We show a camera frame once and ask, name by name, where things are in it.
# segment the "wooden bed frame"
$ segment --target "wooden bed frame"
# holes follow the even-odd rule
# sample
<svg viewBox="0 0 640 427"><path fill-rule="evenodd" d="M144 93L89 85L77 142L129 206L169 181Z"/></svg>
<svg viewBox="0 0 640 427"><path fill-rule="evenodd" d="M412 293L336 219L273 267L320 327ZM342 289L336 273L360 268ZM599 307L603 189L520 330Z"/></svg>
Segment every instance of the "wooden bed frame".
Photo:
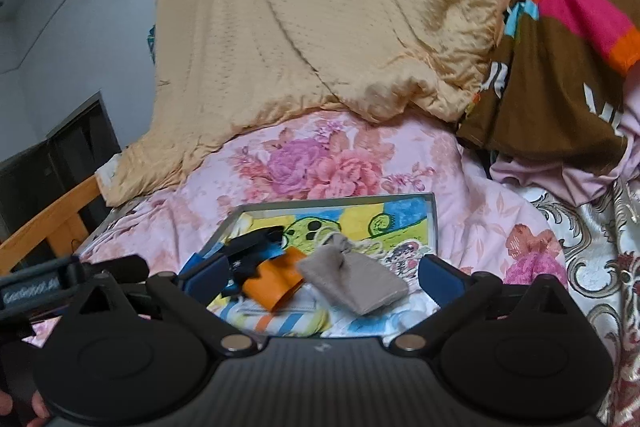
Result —
<svg viewBox="0 0 640 427"><path fill-rule="evenodd" d="M98 182L91 176L20 227L0 245L0 275L8 274L45 239L56 257L74 253L89 237L78 211L99 196Z"/></svg>

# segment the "controller logo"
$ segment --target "controller logo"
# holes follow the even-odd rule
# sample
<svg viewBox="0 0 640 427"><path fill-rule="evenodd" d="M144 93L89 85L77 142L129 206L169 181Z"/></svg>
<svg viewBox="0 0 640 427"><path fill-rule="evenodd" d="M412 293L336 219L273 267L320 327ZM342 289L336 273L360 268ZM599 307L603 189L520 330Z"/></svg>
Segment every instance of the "controller logo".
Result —
<svg viewBox="0 0 640 427"><path fill-rule="evenodd" d="M58 277L44 276L31 280L28 284L12 285L5 288L2 291L2 302L7 307L58 289L60 289Z"/></svg>
<svg viewBox="0 0 640 427"><path fill-rule="evenodd" d="M314 346L314 349L318 353L324 353L325 351L328 351L329 349L331 349L331 344L327 344L326 342L323 342L322 344L317 344L316 346Z"/></svg>

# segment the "orange object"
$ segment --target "orange object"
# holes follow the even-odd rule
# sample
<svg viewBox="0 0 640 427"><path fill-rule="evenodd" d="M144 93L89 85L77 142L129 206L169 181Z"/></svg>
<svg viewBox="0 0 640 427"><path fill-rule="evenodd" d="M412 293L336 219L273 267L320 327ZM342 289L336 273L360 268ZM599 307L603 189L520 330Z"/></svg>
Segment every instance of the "orange object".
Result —
<svg viewBox="0 0 640 427"><path fill-rule="evenodd" d="M284 254L260 263L258 277L247 279L242 291L267 311L276 311L302 286L304 279L296 270L296 263L305 258L298 248L285 249Z"/></svg>
<svg viewBox="0 0 640 427"><path fill-rule="evenodd" d="M640 32L636 28L631 28L614 44L607 62L622 78L625 78L638 60L640 60Z"/></svg>

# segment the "quilted fabric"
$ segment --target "quilted fabric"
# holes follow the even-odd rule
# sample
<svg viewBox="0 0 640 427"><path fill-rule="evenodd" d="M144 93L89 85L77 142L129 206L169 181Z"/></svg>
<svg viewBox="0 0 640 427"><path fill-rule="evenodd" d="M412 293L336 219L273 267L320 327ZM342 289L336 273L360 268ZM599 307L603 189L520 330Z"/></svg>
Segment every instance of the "quilted fabric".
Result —
<svg viewBox="0 0 640 427"><path fill-rule="evenodd" d="M158 0L149 132L110 205L177 184L237 134L317 108L456 121L486 73L495 0Z"/></svg>

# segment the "finger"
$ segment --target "finger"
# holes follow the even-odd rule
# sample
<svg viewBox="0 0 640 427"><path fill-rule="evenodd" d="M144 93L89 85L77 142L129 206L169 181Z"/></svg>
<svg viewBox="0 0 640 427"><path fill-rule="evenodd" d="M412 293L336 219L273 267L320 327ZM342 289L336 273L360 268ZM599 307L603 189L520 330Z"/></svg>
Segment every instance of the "finger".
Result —
<svg viewBox="0 0 640 427"><path fill-rule="evenodd" d="M14 399L4 391L0 391L0 416L8 415L14 408Z"/></svg>
<svg viewBox="0 0 640 427"><path fill-rule="evenodd" d="M49 420L47 420L46 418L34 418L29 423L27 423L27 427L42 427L43 425L46 425L48 421Z"/></svg>
<svg viewBox="0 0 640 427"><path fill-rule="evenodd" d="M48 418L49 411L47 407L44 405L44 400L42 399L42 395L36 391L33 393L33 398L31 398L31 407L33 407L33 412L36 413L38 418Z"/></svg>

